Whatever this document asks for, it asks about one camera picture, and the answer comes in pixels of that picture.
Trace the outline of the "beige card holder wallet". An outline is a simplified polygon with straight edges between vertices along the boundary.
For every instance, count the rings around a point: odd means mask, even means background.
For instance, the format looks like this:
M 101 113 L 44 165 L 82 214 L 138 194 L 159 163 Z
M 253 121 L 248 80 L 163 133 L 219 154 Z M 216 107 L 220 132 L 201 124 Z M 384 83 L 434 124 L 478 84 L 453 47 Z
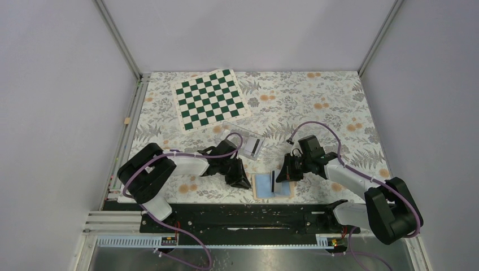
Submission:
M 277 182 L 278 175 L 279 170 L 253 175 L 253 198 L 255 200 L 292 198 L 294 196 L 294 183 Z

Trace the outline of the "clear plastic card box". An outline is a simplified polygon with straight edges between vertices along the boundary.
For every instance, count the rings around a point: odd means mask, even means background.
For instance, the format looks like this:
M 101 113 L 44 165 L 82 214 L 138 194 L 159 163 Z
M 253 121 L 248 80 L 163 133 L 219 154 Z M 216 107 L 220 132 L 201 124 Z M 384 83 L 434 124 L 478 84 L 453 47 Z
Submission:
M 233 123 L 224 121 L 220 127 L 220 133 L 215 137 L 217 143 L 228 138 L 233 144 L 241 147 L 238 153 L 245 158 L 256 161 L 262 150 L 265 138 L 251 130 L 242 128 Z

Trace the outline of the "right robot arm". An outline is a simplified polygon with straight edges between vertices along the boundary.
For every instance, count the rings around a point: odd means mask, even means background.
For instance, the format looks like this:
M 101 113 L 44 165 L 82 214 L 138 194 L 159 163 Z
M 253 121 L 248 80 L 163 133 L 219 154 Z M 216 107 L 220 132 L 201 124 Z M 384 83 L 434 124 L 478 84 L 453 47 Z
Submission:
M 362 203 L 338 200 L 329 204 L 324 217 L 327 230 L 337 233 L 345 226 L 372 231 L 383 244 L 420 231 L 423 217 L 404 180 L 379 181 L 342 164 L 335 152 L 326 153 L 314 135 L 301 138 L 299 154 L 285 154 L 281 170 L 272 178 L 272 188 L 296 182 L 312 173 L 336 182 L 359 196 Z

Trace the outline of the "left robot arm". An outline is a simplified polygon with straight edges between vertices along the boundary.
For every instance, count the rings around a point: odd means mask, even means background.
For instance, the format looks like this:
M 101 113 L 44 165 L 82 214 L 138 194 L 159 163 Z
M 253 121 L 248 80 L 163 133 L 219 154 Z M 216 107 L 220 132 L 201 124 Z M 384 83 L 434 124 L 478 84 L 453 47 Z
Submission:
M 175 226 L 173 210 L 160 190 L 170 177 L 224 176 L 227 185 L 250 189 L 243 162 L 237 156 L 237 146 L 224 139 L 194 153 L 162 150 L 158 144 L 149 143 L 117 171 L 123 184 L 123 193 L 154 217 L 154 225 L 162 232 Z

